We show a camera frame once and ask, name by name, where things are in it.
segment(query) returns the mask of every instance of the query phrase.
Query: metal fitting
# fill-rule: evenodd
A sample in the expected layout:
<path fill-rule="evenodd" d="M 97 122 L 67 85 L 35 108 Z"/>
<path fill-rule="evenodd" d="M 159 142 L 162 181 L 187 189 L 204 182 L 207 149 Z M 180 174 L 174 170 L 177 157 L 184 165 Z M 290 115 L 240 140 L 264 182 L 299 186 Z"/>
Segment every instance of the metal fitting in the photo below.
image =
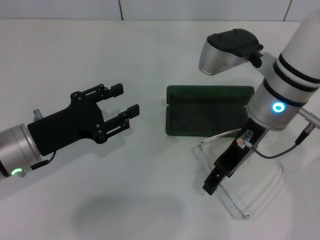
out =
<path fill-rule="evenodd" d="M 19 178 L 24 178 L 27 174 L 25 171 L 17 172 L 15 175 L 17 175 Z"/>
<path fill-rule="evenodd" d="M 253 144 L 251 142 L 249 142 L 248 140 L 244 141 L 244 145 L 247 146 L 248 148 L 251 148 L 253 146 Z"/>
<path fill-rule="evenodd" d="M 302 117 L 304 117 L 304 119 L 307 120 L 312 126 L 314 126 L 317 129 L 320 129 L 320 118 L 318 118 L 316 115 L 312 114 L 311 112 L 308 112 L 304 108 L 301 108 L 298 113 Z"/>
<path fill-rule="evenodd" d="M 244 134 L 241 135 L 241 137 L 237 138 L 236 143 L 242 146 L 246 144 L 246 141 L 249 141 L 253 136 L 253 131 L 247 130 Z"/>
<path fill-rule="evenodd" d="M 311 123 L 309 123 L 303 131 L 307 134 L 310 134 L 314 129 L 315 127 Z"/>
<path fill-rule="evenodd" d="M 34 114 L 34 118 L 33 118 L 34 122 L 44 118 L 39 109 L 33 110 L 33 114 Z"/>

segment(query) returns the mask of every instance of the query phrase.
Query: white table surface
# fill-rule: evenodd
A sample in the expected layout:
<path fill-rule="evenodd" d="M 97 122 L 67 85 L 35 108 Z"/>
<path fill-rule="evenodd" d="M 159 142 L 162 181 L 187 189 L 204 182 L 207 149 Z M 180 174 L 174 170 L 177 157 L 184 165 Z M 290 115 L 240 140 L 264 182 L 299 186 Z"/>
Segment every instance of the white table surface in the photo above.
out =
<path fill-rule="evenodd" d="M 130 130 L 107 143 L 78 141 L 25 178 L 1 181 L 0 238 L 319 239 L 319 132 L 279 159 L 284 176 L 280 190 L 260 214 L 245 221 L 232 219 L 215 195 L 202 191 L 206 175 L 193 154 L 202 138 L 165 133 L 167 86 L 256 88 L 263 80 L 247 63 L 216 76 L 201 73 L 198 61 L 208 35 L 243 28 L 257 36 L 264 51 L 277 56 L 298 25 L 0 20 L 0 130 L 30 123 L 35 108 L 44 116 L 62 110 L 72 92 L 101 83 L 124 86 L 123 95 L 99 103 L 105 118 L 140 105 Z M 320 115 L 319 92 L 306 108 Z M 259 149 L 266 155 L 287 149 L 306 124 L 297 116 L 284 131 L 269 132 Z M 255 174 L 267 176 L 267 160 L 253 155 L 249 166 L 257 162 L 262 167 Z"/>

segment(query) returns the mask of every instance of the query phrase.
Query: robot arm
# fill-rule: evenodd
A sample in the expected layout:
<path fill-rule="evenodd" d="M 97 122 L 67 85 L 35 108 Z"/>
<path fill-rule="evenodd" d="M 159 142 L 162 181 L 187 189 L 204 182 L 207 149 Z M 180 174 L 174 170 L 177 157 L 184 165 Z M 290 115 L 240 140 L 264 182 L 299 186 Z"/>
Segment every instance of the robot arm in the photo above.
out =
<path fill-rule="evenodd" d="M 234 29 L 208 37 L 199 61 L 199 69 L 203 73 L 214 75 L 245 61 L 250 61 L 256 68 L 264 66 L 263 60 L 258 59 L 262 57 L 262 54 L 258 54 L 262 45 L 248 32 L 245 38 L 236 37 L 239 31 L 245 33 L 245 30 Z M 272 67 L 271 71 L 260 71 L 264 72 L 264 80 L 246 106 L 249 120 L 229 148 L 216 160 L 214 169 L 204 182 L 203 188 L 207 193 L 212 195 L 225 176 L 231 177 L 253 152 L 259 153 L 258 144 L 268 131 L 282 131 L 297 114 L 308 120 L 309 125 L 297 138 L 295 145 L 299 145 L 314 128 L 320 128 L 319 118 L 303 109 L 320 87 L 319 39 L 320 9 L 300 24 L 278 59 L 268 65 L 269 69 Z"/>
<path fill-rule="evenodd" d="M 129 119 L 140 114 L 139 105 L 133 105 L 118 116 L 104 121 L 97 102 L 124 93 L 121 83 L 110 89 L 100 84 L 86 91 L 70 95 L 70 105 L 59 112 L 42 117 L 35 110 L 34 122 L 0 132 L 0 180 L 12 175 L 24 177 L 27 172 L 51 162 L 56 151 L 80 139 L 92 139 L 97 144 L 128 129 Z M 53 153 L 49 160 L 42 156 Z"/>

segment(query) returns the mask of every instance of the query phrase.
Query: glowing blue light ring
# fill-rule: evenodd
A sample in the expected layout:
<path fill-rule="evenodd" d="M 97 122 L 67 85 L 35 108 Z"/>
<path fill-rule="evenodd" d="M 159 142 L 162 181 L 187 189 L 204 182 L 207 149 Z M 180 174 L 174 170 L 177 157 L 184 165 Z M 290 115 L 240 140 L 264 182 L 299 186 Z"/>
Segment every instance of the glowing blue light ring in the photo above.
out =
<path fill-rule="evenodd" d="M 273 111 L 275 111 L 276 113 L 281 113 L 285 110 L 285 105 L 282 103 L 282 102 L 275 102 L 273 105 L 272 105 L 272 109 Z"/>

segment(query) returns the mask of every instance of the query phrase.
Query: black cable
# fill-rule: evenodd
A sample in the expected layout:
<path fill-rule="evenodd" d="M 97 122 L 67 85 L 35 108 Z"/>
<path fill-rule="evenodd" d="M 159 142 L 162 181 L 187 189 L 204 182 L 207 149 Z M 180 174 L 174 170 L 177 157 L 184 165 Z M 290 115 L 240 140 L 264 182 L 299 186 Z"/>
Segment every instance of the black cable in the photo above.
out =
<path fill-rule="evenodd" d="M 49 163 L 55 158 L 56 153 L 57 153 L 57 151 L 54 151 L 54 152 L 53 152 L 53 155 L 50 157 L 50 159 L 47 160 L 47 161 L 49 161 Z"/>
<path fill-rule="evenodd" d="M 36 170 L 36 169 L 38 169 L 38 168 L 41 168 L 41 167 L 49 164 L 49 163 L 55 158 L 56 153 L 57 153 L 57 151 L 54 151 L 54 152 L 53 152 L 53 155 L 51 156 L 51 158 L 50 158 L 49 160 L 43 160 L 43 161 L 40 161 L 40 162 L 38 162 L 38 163 L 36 163 L 36 164 L 33 164 L 33 165 L 31 166 L 31 169 L 32 169 L 32 170 Z"/>
<path fill-rule="evenodd" d="M 290 147 L 289 149 L 277 154 L 277 155 L 274 155 L 274 156 L 266 156 L 266 155 L 263 155 L 261 152 L 259 152 L 256 148 L 254 148 L 253 146 L 250 148 L 252 149 L 256 154 L 258 154 L 260 157 L 263 157 L 265 159 L 275 159 L 277 157 L 280 157 L 282 155 L 285 155 L 286 153 L 290 152 L 291 150 L 295 149 L 296 148 L 296 144 L 293 145 L 292 147 Z"/>

